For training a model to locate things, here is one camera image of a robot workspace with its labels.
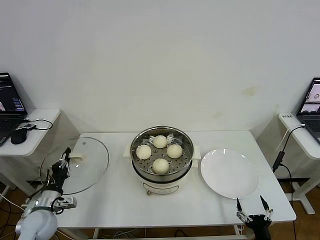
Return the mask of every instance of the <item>black cable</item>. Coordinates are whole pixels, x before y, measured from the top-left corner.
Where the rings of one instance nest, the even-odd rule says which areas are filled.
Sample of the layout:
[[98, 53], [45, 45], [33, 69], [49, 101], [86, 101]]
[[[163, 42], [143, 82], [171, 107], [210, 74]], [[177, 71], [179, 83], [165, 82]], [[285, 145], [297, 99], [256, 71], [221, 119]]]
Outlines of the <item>black cable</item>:
[[[292, 181], [291, 172], [290, 172], [289, 168], [287, 168], [286, 165], [280, 163], [280, 166], [285, 167], [285, 168], [287, 169], [288, 173], [289, 173], [290, 181], [291, 181], [291, 207], [292, 207], [293, 210], [295, 210], [295, 209], [294, 209], [294, 201], [293, 201], [294, 183], [293, 183], [293, 181]], [[293, 231], [294, 231], [294, 239], [297, 240], [295, 220], [293, 220]]]
[[[9, 205], [9, 209], [10, 209], [10, 212], [11, 212], [11, 205], [10, 205], [9, 202], [7, 202], [7, 203], [8, 203], [8, 205]], [[8, 222], [9, 222], [10, 216], [11, 216], [11, 213], [9, 213], [9, 216], [8, 216], [8, 218], [7, 218], [7, 220], [6, 220], [5, 225], [1, 226], [1, 228], [3, 228], [3, 229], [2, 229], [2, 231], [1, 231], [1, 233], [0, 233], [0, 237], [1, 237], [1, 235], [4, 233], [4, 231], [5, 231], [5, 229], [6, 229], [6, 226], [7, 226]]]
[[12, 212], [12, 211], [8, 211], [8, 210], [3, 209], [2, 207], [0, 207], [0, 210], [6, 212], [6, 213], [8, 213], [8, 214], [23, 214], [23, 213], [24, 213], [23, 211], [22, 211], [22, 212]]
[[284, 159], [284, 156], [285, 156], [285, 149], [286, 149], [286, 146], [288, 144], [288, 141], [289, 141], [289, 138], [291, 136], [291, 134], [294, 132], [294, 130], [297, 130], [297, 129], [300, 129], [300, 128], [304, 128], [305, 126], [298, 126], [296, 128], [294, 128], [293, 130], [290, 131], [288, 137], [286, 138], [286, 141], [285, 141], [285, 144], [284, 144], [284, 147], [282, 149], [282, 151], [279, 152], [278, 156], [276, 157], [273, 165], [272, 165], [272, 171], [275, 172], [279, 165], [282, 163], [282, 159]]
[[288, 143], [288, 141], [289, 141], [290, 135], [294, 132], [294, 130], [297, 130], [297, 129], [300, 129], [300, 128], [305, 128], [305, 126], [298, 126], [298, 127], [294, 128], [294, 129], [292, 129], [292, 130], [290, 131], [288, 137], [286, 138], [286, 141], [285, 141], [284, 147], [283, 147], [283, 149], [282, 149], [282, 152], [285, 151], [285, 148], [286, 148], [287, 143]]
[[55, 211], [54, 211], [54, 204], [55, 204], [55, 202], [56, 202], [57, 200], [63, 200], [63, 199], [64, 199], [63, 197], [59, 196], [59, 197], [56, 197], [56, 198], [52, 201], [52, 203], [51, 203], [51, 212], [55, 213], [55, 215], [60, 215], [60, 214], [62, 214], [62, 213], [64, 212], [64, 209], [63, 209], [62, 207], [58, 207], [58, 208], [60, 209], [60, 211], [58, 211], [58, 212], [55, 212]]
[[187, 234], [185, 234], [184, 231], [182, 231], [181, 229], [178, 229], [177, 231], [175, 231], [174, 237], [177, 237], [178, 232], [181, 232], [185, 237], [188, 237]]
[[55, 233], [54, 235], [56, 236], [56, 238], [57, 238], [58, 240], [60, 240], [59, 236], [58, 236], [56, 233]]
[[21, 123], [40, 122], [40, 121], [49, 123], [50, 127], [48, 127], [48, 128], [37, 128], [37, 127], [35, 127], [34, 129], [36, 129], [36, 130], [49, 130], [49, 129], [52, 129], [52, 127], [54, 126], [52, 122], [50, 122], [48, 120], [45, 120], [45, 119], [37, 119], [37, 120], [25, 119], [25, 120], [22, 120]]

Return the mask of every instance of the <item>perforated steamer tray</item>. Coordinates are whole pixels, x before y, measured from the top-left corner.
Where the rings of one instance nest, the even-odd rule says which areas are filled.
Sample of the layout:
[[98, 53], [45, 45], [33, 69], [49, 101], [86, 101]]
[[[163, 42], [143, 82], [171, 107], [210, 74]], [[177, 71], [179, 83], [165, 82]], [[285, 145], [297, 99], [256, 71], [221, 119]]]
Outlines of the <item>perforated steamer tray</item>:
[[[190, 151], [186, 145], [183, 144], [181, 138], [174, 137], [172, 133], [167, 136], [167, 145], [164, 148], [156, 148], [153, 144], [155, 136], [150, 137], [148, 139], [142, 139], [142, 145], [148, 145], [151, 148], [151, 156], [146, 160], [139, 159], [135, 154], [133, 157], [133, 161], [135, 166], [139, 166], [139, 168], [149, 174], [156, 174], [152, 170], [152, 164], [156, 159], [165, 159], [169, 163], [169, 171], [167, 175], [175, 174], [181, 171], [184, 168], [187, 168], [189, 164], [191, 164], [192, 156]], [[171, 158], [167, 154], [167, 149], [170, 145], [178, 144], [182, 147], [182, 156], [179, 158]]]

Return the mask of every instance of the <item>pot handle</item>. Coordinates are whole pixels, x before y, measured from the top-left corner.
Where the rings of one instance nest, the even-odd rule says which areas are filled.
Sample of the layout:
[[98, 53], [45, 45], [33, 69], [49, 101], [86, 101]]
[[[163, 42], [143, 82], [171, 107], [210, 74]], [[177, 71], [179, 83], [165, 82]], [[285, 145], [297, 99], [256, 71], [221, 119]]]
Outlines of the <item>pot handle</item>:
[[199, 146], [193, 146], [193, 155], [192, 155], [192, 167], [197, 168], [198, 167], [198, 161], [201, 160], [201, 153], [200, 153], [200, 147]]
[[124, 158], [129, 158], [131, 159], [131, 156], [130, 156], [130, 144], [128, 144], [127, 146], [125, 146], [125, 149], [124, 149], [124, 153], [123, 153], [123, 157]]

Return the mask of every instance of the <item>wall stain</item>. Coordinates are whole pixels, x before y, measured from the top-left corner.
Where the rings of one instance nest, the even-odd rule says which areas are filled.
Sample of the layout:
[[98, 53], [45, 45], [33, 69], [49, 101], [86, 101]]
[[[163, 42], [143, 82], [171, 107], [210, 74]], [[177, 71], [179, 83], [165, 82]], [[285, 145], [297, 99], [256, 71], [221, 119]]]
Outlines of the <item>wall stain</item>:
[[253, 97], [254, 95], [256, 95], [256, 92], [257, 92], [257, 86], [251, 86], [243, 89], [241, 91], [241, 94], [245, 96]]

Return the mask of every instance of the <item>cable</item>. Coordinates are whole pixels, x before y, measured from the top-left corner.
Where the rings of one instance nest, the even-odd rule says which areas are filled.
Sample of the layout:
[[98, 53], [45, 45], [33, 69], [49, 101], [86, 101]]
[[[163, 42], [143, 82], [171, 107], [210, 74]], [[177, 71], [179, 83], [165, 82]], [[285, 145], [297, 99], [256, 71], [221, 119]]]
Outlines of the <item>cable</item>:
[[64, 212], [64, 209], [62, 207], [57, 206], [57, 208], [59, 208], [61, 211], [55, 212], [54, 204], [55, 204], [55, 202], [57, 200], [61, 200], [62, 201], [62, 200], [64, 200], [64, 198], [61, 197], [61, 196], [58, 196], [52, 201], [52, 203], [51, 203], [51, 212], [55, 213], [55, 215], [60, 215], [60, 214], [62, 214]]
[[58, 233], [62, 234], [63, 236], [65, 236], [68, 239], [74, 240], [72, 237], [69, 237], [68, 235], [65, 235], [63, 232], [57, 230]]
[[12, 232], [10, 232], [10, 233], [8, 233], [7, 235], [4, 235], [3, 237], [0, 237], [0, 239], [4, 239], [5, 237], [7, 237], [7, 236], [9, 236], [9, 235], [11, 235], [11, 234], [13, 234], [13, 233], [15, 233], [16, 231], [12, 231]]
[[181, 229], [178, 229], [177, 231], [175, 231], [174, 237], [177, 237], [178, 232], [181, 232], [185, 237], [188, 237], [187, 234], [185, 234], [184, 231], [182, 231]]
[[3, 197], [5, 200], [7, 200], [9, 203], [11, 203], [12, 205], [15, 205], [17, 208], [20, 208], [22, 211], [25, 211], [22, 207], [18, 206], [17, 204], [13, 203], [12, 201], [8, 200], [5, 196], [3, 196], [1, 193], [0, 193], [0, 196]]
[[282, 138], [281, 141], [279, 142], [279, 145], [276, 147], [275, 151], [277, 151], [277, 150], [279, 149], [279, 147], [281, 146], [282, 142], [284, 141], [284, 139], [285, 139], [287, 133], [290, 131], [290, 129], [291, 129], [291, 128], [294, 128], [294, 127], [298, 127], [298, 126], [303, 126], [303, 127], [304, 127], [305, 124], [302, 123], [302, 124], [297, 124], [297, 125], [293, 125], [293, 126], [289, 127], [289, 128], [285, 131], [285, 134], [283, 135], [283, 138]]
[[274, 161], [274, 163], [272, 165], [272, 171], [273, 172], [275, 172], [278, 169], [279, 165], [282, 163], [282, 159], [284, 158], [284, 156], [286, 154], [285, 153], [285, 149], [286, 149], [286, 146], [288, 144], [288, 141], [289, 141], [289, 138], [290, 138], [291, 134], [295, 130], [300, 129], [300, 128], [304, 128], [304, 127], [305, 126], [298, 126], [298, 127], [294, 128], [293, 130], [290, 131], [290, 133], [289, 133], [289, 135], [288, 135], [288, 137], [287, 137], [287, 139], [285, 141], [285, 144], [284, 144], [284, 147], [283, 147], [282, 151], [279, 152], [278, 156], [276, 157], [276, 159], [275, 159], [275, 161]]
[[40, 121], [49, 123], [50, 127], [48, 127], [48, 128], [37, 128], [37, 127], [35, 127], [34, 129], [36, 129], [36, 130], [49, 130], [49, 129], [52, 129], [53, 126], [54, 126], [52, 122], [50, 122], [48, 120], [45, 120], [45, 119], [37, 119], [37, 120], [25, 119], [25, 120], [22, 120], [21, 123], [40, 122]]
[[131, 232], [133, 232], [134, 230], [136, 230], [136, 229], [138, 229], [138, 228], [135, 228], [135, 229], [132, 229], [132, 230], [130, 230], [130, 231], [125, 231], [125, 232], [122, 232], [122, 231], [118, 231], [118, 232], [116, 232], [114, 235], [113, 235], [113, 238], [115, 238], [115, 237], [118, 237], [118, 236], [120, 236], [120, 235], [122, 235], [122, 234], [127, 234], [127, 233], [131, 233]]
[[286, 141], [285, 141], [284, 147], [283, 147], [283, 149], [282, 149], [282, 152], [285, 151], [286, 146], [287, 146], [288, 141], [289, 141], [289, 138], [290, 138], [290, 135], [294, 132], [294, 130], [297, 130], [297, 129], [300, 129], [300, 128], [304, 128], [304, 127], [305, 127], [305, 126], [298, 126], [298, 127], [294, 128], [294, 129], [289, 133], [289, 135], [288, 135], [288, 137], [287, 137], [287, 139], [286, 139]]
[[[10, 209], [10, 212], [11, 212], [11, 205], [10, 205], [9, 202], [7, 202], [7, 203], [8, 203], [8, 205], [9, 205], [9, 209]], [[9, 216], [8, 216], [8, 218], [7, 218], [7, 220], [6, 220], [5, 225], [2, 226], [3, 229], [2, 229], [2, 231], [1, 231], [1, 233], [0, 233], [0, 236], [4, 233], [4, 231], [5, 231], [5, 229], [6, 229], [6, 226], [7, 226], [8, 222], [9, 222], [10, 216], [11, 216], [11, 213], [9, 213]]]
[[24, 213], [23, 211], [21, 211], [21, 212], [12, 212], [12, 211], [11, 211], [11, 212], [10, 212], [10, 211], [8, 211], [8, 210], [3, 209], [2, 207], [0, 207], [0, 210], [6, 212], [6, 213], [8, 213], [8, 214], [23, 214], [23, 213]]
[[[293, 181], [292, 181], [291, 172], [290, 172], [289, 168], [287, 168], [287, 166], [286, 166], [286, 165], [284, 165], [284, 164], [280, 163], [280, 166], [285, 167], [285, 168], [286, 168], [286, 170], [287, 170], [287, 171], [288, 171], [288, 173], [289, 173], [290, 182], [291, 182], [291, 207], [292, 207], [292, 209], [293, 209], [293, 211], [294, 211], [294, 210], [295, 210], [295, 209], [294, 209], [294, 201], [293, 201], [294, 183], [293, 183]], [[297, 234], [296, 234], [296, 223], [295, 223], [295, 221], [294, 221], [294, 220], [293, 220], [292, 222], [293, 222], [294, 239], [295, 239], [295, 240], [297, 240]]]

